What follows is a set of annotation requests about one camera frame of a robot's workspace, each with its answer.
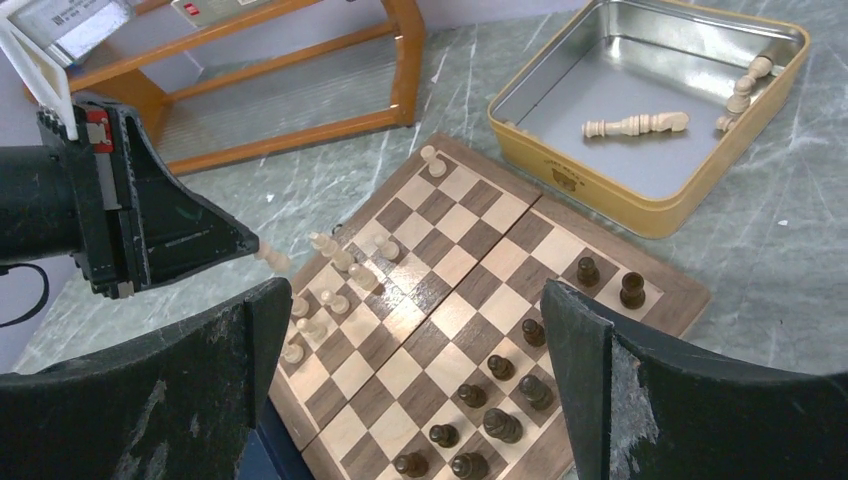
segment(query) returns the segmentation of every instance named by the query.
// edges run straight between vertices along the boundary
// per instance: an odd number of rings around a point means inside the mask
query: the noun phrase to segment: gray marble surface
[[[734,358],[826,373],[848,368],[848,9],[842,0],[700,0],[805,27],[813,46],[790,98],[687,223],[644,240],[596,220],[703,282],[714,299],[687,339]],[[294,268],[306,234],[348,218],[440,130],[500,159],[485,109],[571,12],[464,27],[428,42],[420,124],[184,177]],[[202,311],[269,277],[252,258],[125,301],[75,278],[16,365],[27,373]]]

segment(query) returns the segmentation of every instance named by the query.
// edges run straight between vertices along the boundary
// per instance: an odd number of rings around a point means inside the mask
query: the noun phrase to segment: marble tabletop
[[[686,224],[645,240],[597,222],[704,283],[714,295],[687,340],[734,358],[826,373],[848,368],[848,9],[843,0],[695,3],[775,18],[813,38],[788,102]],[[433,34],[420,123],[183,177],[297,269],[308,232],[347,219],[429,135],[443,131],[500,160],[486,107],[573,12]],[[129,340],[269,278],[252,257],[113,301],[81,276],[65,287],[15,371]]]

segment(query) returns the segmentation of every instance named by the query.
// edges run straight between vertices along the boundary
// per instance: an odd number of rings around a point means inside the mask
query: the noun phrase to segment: black pawn
[[[518,382],[518,390],[530,402],[533,410],[545,410],[554,403],[551,387],[539,380],[535,375],[525,375]]]
[[[480,480],[489,474],[489,463],[477,452],[461,453],[451,460],[451,471],[462,480]]]
[[[459,432],[453,425],[433,425],[430,441],[442,448],[451,448],[459,442]]]
[[[577,261],[577,281],[584,287],[594,287],[601,281],[601,272],[592,257],[583,257]]]
[[[645,304],[645,279],[636,272],[630,272],[621,279],[621,304],[631,310],[636,310]]]
[[[512,365],[512,362],[500,355],[492,355],[486,364],[489,366],[489,370],[492,371],[492,376],[498,380],[509,380],[515,375],[515,366]]]
[[[463,383],[457,390],[459,399],[471,408],[480,408],[486,404],[486,392],[477,385]]]
[[[521,331],[524,333],[524,341],[531,347],[541,347],[545,344],[545,327],[539,322],[528,318],[521,322]]]
[[[486,410],[483,414],[483,430],[504,443],[517,443],[524,434],[521,422],[499,408]]]
[[[394,465],[398,473],[409,478],[420,478],[427,474],[427,459],[418,452],[398,455]]]

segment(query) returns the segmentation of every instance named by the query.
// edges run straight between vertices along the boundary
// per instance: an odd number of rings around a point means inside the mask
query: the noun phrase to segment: black chess piece
[[[539,322],[528,318],[521,322],[521,331],[524,333],[524,341],[531,347],[541,347],[545,344],[545,327]]]
[[[525,375],[518,382],[518,391],[530,402],[533,410],[545,410],[554,403],[554,393],[535,375]]]
[[[418,452],[398,455],[394,461],[395,471],[409,478],[420,478],[427,474],[427,459]]]
[[[471,408],[480,408],[485,405],[486,400],[488,400],[486,392],[484,392],[482,388],[477,385],[469,385],[467,383],[463,383],[459,386],[457,395],[463,403]]]
[[[500,355],[492,355],[486,364],[492,371],[492,376],[498,380],[509,380],[515,375],[515,366]]]
[[[442,448],[451,448],[459,443],[459,431],[450,424],[430,427],[430,441]]]
[[[629,272],[621,279],[621,304],[636,310],[645,304],[645,279],[636,272]]]
[[[499,408],[491,408],[483,414],[483,430],[504,443],[517,443],[524,434],[521,422]]]
[[[601,281],[601,272],[598,271],[592,257],[583,257],[577,261],[577,282],[580,285],[594,287],[599,281]]]
[[[451,460],[451,471],[462,480],[481,480],[489,474],[489,462],[477,452],[461,453]]]

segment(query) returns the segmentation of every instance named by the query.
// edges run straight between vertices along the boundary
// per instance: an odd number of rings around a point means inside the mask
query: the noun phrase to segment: wooden chessboard
[[[486,478],[559,478],[572,463],[562,408],[556,401],[534,411],[516,388],[533,373],[556,392],[549,353],[528,345],[519,328],[525,318],[541,323],[545,280],[577,285],[577,261],[591,256],[601,281],[587,294],[672,335],[695,321],[709,292],[456,140],[436,134],[426,145],[447,164],[445,175],[430,176],[416,152],[334,236],[380,286],[364,291],[320,254],[292,279],[309,302],[306,317],[327,335],[313,342],[289,329],[287,341],[305,355],[280,361],[271,399],[322,480],[399,479],[391,460],[410,451],[427,458],[424,478],[450,479],[450,459],[466,450],[487,458]],[[401,255],[383,259],[375,234],[395,241]],[[636,310],[618,299],[629,271],[645,279],[646,301]],[[319,304],[325,289],[350,301],[344,315]],[[493,353],[513,362],[511,380],[492,377]],[[462,383],[482,387],[487,405],[464,405],[456,395]],[[483,432],[491,407],[519,418],[519,443]],[[429,442],[435,423],[457,427],[459,444]]]

